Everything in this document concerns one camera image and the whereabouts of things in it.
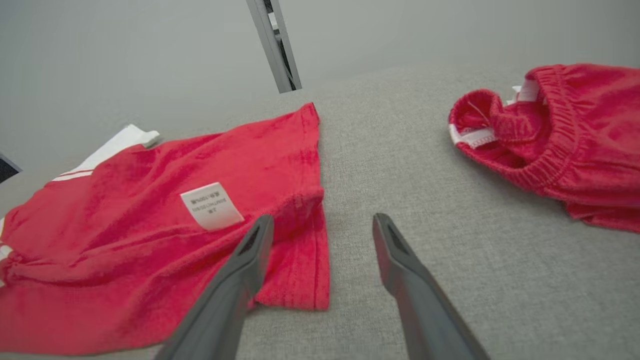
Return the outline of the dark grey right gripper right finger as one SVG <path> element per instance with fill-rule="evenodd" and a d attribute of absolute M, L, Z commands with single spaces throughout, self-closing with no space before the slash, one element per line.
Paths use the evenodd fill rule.
<path fill-rule="evenodd" d="M 489 354 L 387 214 L 372 218 L 382 285 L 397 303 L 410 360 L 488 360 Z"/>

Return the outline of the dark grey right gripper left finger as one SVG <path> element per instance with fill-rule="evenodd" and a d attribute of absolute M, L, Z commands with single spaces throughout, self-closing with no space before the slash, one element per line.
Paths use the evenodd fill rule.
<path fill-rule="evenodd" d="M 263 286 L 274 219 L 259 216 L 213 276 L 156 360 L 234 360 L 250 301 Z"/>

